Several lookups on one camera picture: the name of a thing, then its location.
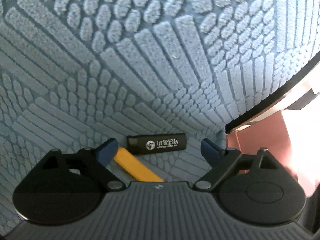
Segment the pink cardboard box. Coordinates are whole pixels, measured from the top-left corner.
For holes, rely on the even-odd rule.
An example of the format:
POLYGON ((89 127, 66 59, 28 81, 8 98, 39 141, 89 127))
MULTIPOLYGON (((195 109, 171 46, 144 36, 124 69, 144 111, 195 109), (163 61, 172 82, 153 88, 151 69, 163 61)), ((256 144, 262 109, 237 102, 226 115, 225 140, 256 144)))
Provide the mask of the pink cardboard box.
POLYGON ((319 185, 319 112, 314 108, 278 111, 226 135, 227 147, 244 154, 268 151, 296 176, 307 197, 319 185))

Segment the blue textured sofa cover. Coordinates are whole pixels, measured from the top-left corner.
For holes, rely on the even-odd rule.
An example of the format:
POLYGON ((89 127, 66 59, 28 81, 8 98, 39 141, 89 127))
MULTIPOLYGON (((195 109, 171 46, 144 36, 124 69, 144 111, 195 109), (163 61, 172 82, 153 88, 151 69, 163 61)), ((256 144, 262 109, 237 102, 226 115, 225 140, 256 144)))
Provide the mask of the blue textured sofa cover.
POLYGON ((141 157, 167 181, 319 52, 319 0, 1 0, 1 234, 12 193, 51 149, 185 133, 141 157))

